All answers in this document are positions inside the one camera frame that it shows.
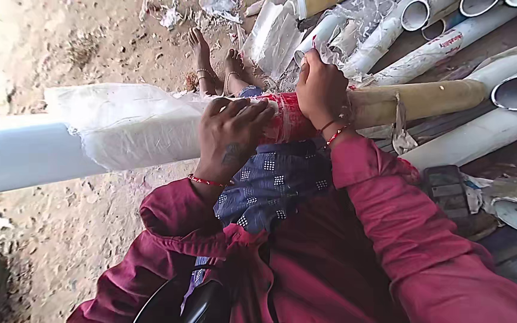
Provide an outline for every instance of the mobile phone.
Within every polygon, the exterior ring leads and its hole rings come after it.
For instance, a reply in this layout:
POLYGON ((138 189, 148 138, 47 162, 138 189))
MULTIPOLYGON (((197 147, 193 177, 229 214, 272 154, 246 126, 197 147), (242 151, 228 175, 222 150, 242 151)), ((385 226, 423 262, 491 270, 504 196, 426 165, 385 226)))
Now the mobile phone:
POLYGON ((456 165, 427 168, 424 171, 428 195, 454 222, 470 216, 468 198, 456 165))

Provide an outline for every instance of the pink sleeve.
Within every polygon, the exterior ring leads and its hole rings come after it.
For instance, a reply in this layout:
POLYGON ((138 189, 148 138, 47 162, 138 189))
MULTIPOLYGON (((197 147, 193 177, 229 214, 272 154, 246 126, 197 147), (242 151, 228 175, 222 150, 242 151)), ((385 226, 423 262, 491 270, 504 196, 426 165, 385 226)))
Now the pink sleeve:
POLYGON ((332 151, 334 185, 346 188, 413 322, 517 322, 517 284, 494 274, 490 254, 453 233, 409 169, 363 137, 332 151))
MULTIPOLYGON (((225 256, 221 224, 189 180, 155 189, 143 200, 140 213, 147 230, 133 241, 120 264, 99 277, 97 295, 81 304, 69 323, 133 322, 163 283, 194 266, 196 255, 225 256)), ((164 313, 169 321, 178 318, 188 285, 169 293, 171 310, 164 313)))

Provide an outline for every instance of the red bracelet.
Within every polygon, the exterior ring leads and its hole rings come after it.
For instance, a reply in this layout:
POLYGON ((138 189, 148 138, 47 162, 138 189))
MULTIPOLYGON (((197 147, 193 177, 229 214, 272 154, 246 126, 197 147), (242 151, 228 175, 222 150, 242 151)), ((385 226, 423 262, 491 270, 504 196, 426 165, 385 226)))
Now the red bracelet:
POLYGON ((334 136, 330 137, 330 139, 326 142, 326 146, 330 146, 330 144, 334 141, 334 139, 336 139, 336 137, 338 137, 338 135, 340 135, 349 125, 350 124, 345 125, 344 127, 340 128, 338 131, 336 131, 334 136))
POLYGON ((213 182, 212 180, 204 180, 204 179, 196 178, 195 174, 192 174, 192 173, 189 174, 189 176, 187 176, 187 178, 192 180, 193 182, 203 183, 203 184, 206 184, 206 185, 212 185, 212 186, 218 186, 218 187, 234 186, 234 182, 232 180, 228 184, 220 184, 220 183, 217 183, 217 182, 213 182))

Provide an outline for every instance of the sandy ground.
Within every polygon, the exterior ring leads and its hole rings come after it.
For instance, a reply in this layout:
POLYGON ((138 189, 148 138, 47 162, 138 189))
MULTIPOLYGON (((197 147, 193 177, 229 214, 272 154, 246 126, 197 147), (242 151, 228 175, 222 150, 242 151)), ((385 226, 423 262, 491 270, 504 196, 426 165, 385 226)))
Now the sandy ground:
MULTIPOLYGON (((195 22, 168 31, 152 17, 141 23, 140 8, 140 0, 0 0, 0 115, 45 113, 42 92, 51 86, 145 82, 186 89, 194 70, 186 32, 195 22)), ((180 1, 178 11, 191 8, 199 10, 196 0, 180 1)), ((206 21, 203 33, 221 75, 232 30, 206 21)), ((65 321, 93 297, 98 276, 142 230, 143 197, 196 165, 190 160, 0 193, 0 254, 10 268, 0 322, 65 321)))

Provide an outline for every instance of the bare foot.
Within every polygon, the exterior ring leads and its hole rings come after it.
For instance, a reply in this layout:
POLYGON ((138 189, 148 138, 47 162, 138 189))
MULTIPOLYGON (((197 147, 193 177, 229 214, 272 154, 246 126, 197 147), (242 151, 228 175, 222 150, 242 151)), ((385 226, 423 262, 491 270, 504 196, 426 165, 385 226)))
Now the bare foot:
POLYGON ((225 94, 239 93, 250 85, 244 73, 241 54, 231 48, 225 58, 225 94))
POLYGON ((191 28, 187 36, 188 44, 195 53, 195 60, 198 70, 205 70, 197 72, 199 79, 199 88, 201 93, 216 95, 217 89, 222 87, 222 83, 217 76, 217 73, 211 66, 211 50, 209 44, 205 41, 203 33, 197 28, 191 28))

